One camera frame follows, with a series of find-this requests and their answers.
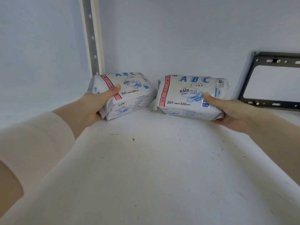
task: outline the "sealed package edge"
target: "sealed package edge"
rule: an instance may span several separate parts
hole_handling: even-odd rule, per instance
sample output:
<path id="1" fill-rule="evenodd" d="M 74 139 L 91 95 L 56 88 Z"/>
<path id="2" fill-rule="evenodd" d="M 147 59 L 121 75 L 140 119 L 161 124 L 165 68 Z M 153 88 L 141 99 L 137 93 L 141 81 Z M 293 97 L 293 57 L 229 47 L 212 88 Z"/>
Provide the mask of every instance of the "sealed package edge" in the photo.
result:
<path id="1" fill-rule="evenodd" d="M 159 107 L 170 115 L 179 115 L 204 120 L 222 118 L 224 113 L 209 105 L 203 95 L 225 99 L 229 89 L 227 79 L 210 76 L 167 75 L 159 83 L 154 109 Z"/>
<path id="2" fill-rule="evenodd" d="M 88 92 L 99 94 L 117 84 L 121 85 L 119 93 L 107 100 L 99 110 L 101 117 L 107 120 L 149 106 L 156 96 L 155 87 L 139 72 L 95 75 L 88 86 Z"/>

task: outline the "person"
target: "person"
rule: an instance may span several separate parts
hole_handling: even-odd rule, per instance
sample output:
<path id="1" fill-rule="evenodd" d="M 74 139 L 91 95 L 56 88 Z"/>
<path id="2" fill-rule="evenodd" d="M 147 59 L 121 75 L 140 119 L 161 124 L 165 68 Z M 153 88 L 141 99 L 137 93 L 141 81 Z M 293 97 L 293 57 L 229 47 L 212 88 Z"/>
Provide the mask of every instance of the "person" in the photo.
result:
<path id="1" fill-rule="evenodd" d="M 98 111 L 120 85 L 101 94 L 86 93 L 52 112 L 0 130 L 0 217 L 31 190 L 75 144 L 83 130 L 101 120 Z M 204 99 L 225 117 L 213 123 L 245 133 L 298 185 L 300 127 L 265 109 L 238 100 Z"/>

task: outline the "sleeve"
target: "sleeve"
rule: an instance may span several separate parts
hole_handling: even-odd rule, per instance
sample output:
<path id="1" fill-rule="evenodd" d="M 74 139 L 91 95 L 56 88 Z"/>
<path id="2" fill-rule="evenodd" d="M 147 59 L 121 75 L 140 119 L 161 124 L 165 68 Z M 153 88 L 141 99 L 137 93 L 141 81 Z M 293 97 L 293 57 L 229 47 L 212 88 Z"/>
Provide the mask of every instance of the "sleeve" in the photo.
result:
<path id="1" fill-rule="evenodd" d="M 47 112 L 0 130 L 0 160 L 27 193 L 74 144 L 69 125 L 58 115 Z"/>

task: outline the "white wall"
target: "white wall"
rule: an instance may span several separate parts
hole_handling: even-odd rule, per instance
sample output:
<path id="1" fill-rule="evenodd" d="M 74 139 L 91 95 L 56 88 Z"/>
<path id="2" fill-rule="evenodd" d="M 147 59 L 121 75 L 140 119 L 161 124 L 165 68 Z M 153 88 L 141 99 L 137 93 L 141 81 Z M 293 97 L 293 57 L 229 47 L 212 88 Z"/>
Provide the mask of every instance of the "white wall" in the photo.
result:
<path id="1" fill-rule="evenodd" d="M 79 0 L 0 0 L 0 128 L 77 99 L 89 79 Z"/>
<path id="2" fill-rule="evenodd" d="M 300 53 L 300 0 L 99 0 L 106 73 L 229 79 L 237 97 L 253 51 Z"/>

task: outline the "pink stripe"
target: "pink stripe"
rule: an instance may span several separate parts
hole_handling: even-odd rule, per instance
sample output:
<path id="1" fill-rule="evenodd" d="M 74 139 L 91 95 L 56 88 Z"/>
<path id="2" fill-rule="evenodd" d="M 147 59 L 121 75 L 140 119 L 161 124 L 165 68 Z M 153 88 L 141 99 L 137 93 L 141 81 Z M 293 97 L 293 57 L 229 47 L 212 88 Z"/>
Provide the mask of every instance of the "pink stripe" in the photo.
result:
<path id="1" fill-rule="evenodd" d="M 105 83 L 107 84 L 107 86 L 109 88 L 113 88 L 114 87 L 113 83 L 110 81 L 110 79 L 108 79 L 108 77 L 106 75 L 100 75 L 100 76 L 102 77 L 102 79 L 105 81 Z M 115 97 L 116 100 L 122 99 L 122 97 L 120 96 L 119 93 L 116 94 L 116 95 L 114 95 L 114 97 Z"/>
<path id="2" fill-rule="evenodd" d="M 163 87 L 163 93 L 161 94 L 159 106 L 165 106 L 166 97 L 170 86 L 170 77 L 171 75 L 167 75 L 165 78 L 165 86 Z"/>

